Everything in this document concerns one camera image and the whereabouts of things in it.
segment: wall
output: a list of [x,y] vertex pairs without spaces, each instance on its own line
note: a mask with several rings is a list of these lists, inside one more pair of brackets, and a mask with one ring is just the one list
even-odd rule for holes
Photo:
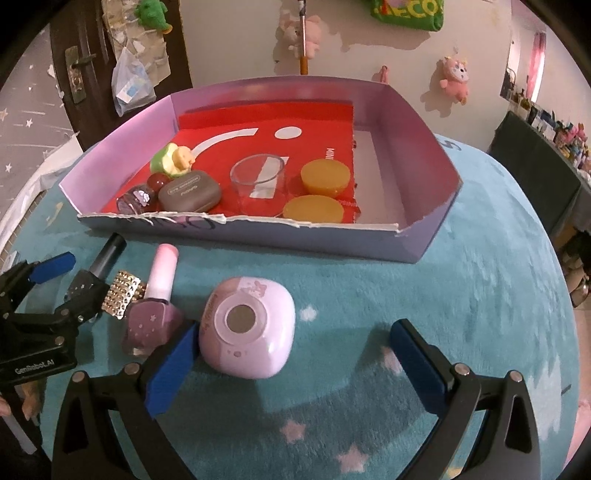
[[557,119],[583,122],[591,132],[591,87],[562,42],[547,31],[544,74],[538,104]]
[[[181,0],[180,6],[195,86],[298,73],[277,31],[280,11],[295,13],[296,0]],[[438,33],[382,24],[363,0],[309,0],[308,13],[326,23],[310,74],[371,80],[385,64],[390,84],[433,131],[487,149],[508,106],[499,93],[511,43],[510,2],[446,2]],[[438,84],[437,62],[454,48],[469,63],[466,106],[452,105]]]
[[527,28],[519,28],[519,42],[521,53],[519,55],[519,67],[515,77],[515,87],[518,92],[527,90],[527,76],[530,73],[531,53],[534,49],[535,32]]
[[519,60],[521,58],[521,29],[515,20],[511,20],[511,46],[509,48],[509,59],[507,67],[517,74],[519,71]]

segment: pink instant camera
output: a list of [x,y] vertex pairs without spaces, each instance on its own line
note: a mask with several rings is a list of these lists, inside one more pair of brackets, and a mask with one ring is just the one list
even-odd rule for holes
[[234,377],[269,378],[287,362],[296,308],[282,285],[235,277],[220,283],[207,301],[199,349],[210,367]]

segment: pink star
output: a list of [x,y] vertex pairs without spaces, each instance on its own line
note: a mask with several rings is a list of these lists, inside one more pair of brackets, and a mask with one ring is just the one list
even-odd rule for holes
[[294,422],[292,419],[289,419],[281,429],[281,433],[285,436],[287,443],[295,443],[298,440],[303,440],[305,431],[306,425]]
[[382,360],[384,368],[390,369],[395,375],[400,375],[402,373],[402,365],[400,365],[400,361],[398,361],[398,358],[396,358],[392,349],[383,346],[382,354],[384,355],[384,359]]
[[368,461],[369,455],[361,453],[357,445],[351,445],[347,453],[337,455],[336,459],[340,462],[340,472],[365,472],[365,462]]

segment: door handle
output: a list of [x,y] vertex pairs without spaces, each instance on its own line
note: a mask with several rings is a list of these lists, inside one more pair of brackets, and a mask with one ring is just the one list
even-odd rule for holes
[[82,71],[80,68],[91,63],[96,57],[96,53],[86,57],[80,57],[78,46],[73,46],[66,49],[65,55],[72,100],[74,103],[80,103],[86,98],[86,91],[84,89],[84,81],[82,80]]

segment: nail polish bottle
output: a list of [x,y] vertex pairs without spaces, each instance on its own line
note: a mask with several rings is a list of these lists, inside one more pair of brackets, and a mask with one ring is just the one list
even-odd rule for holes
[[127,353],[148,356],[168,342],[183,322],[183,312],[170,303],[177,261],[178,249],[174,245],[158,246],[144,299],[132,303],[125,314]]

